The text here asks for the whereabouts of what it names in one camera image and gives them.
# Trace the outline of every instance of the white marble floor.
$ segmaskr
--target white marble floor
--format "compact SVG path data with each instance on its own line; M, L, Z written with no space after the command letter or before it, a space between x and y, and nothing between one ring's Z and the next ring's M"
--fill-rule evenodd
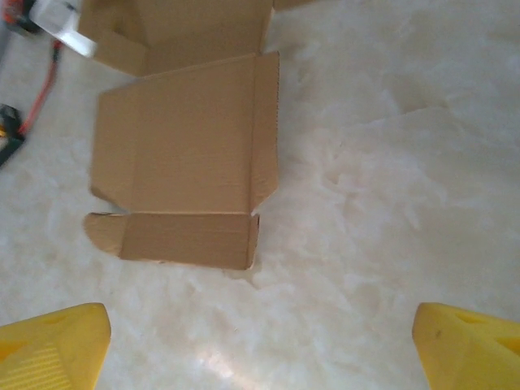
M0 171L0 323L103 302L98 389L426 390L421 301L520 320L520 2L322 1L279 14L279 191L258 259L122 262L83 216L96 96L129 81L70 51ZM15 37L0 101L27 110L49 41Z

